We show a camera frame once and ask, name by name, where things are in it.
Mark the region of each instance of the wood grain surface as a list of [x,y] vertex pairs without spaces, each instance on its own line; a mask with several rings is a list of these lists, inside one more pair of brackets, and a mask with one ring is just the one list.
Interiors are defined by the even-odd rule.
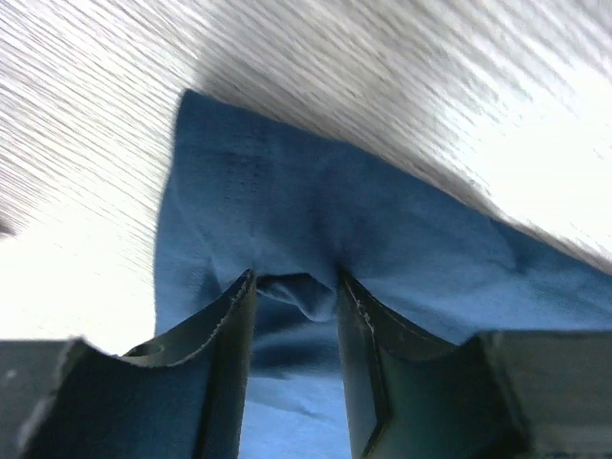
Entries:
[[612,4],[5,0],[0,338],[153,330],[182,90],[379,154],[612,273]]

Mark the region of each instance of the blue fabric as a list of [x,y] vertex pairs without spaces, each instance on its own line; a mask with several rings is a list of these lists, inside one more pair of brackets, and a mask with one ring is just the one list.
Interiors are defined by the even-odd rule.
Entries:
[[612,277],[343,142],[193,92],[158,228],[157,331],[262,276],[241,457],[349,457],[338,267],[455,343],[612,329]]

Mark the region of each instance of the folded cloth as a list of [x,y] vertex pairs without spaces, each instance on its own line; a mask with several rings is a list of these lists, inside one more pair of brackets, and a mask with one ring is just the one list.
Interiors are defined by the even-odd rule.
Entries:
[[158,227],[157,332],[247,268],[260,299],[243,459],[349,457],[339,268],[455,343],[495,328],[612,329],[607,274],[354,146],[187,91]]

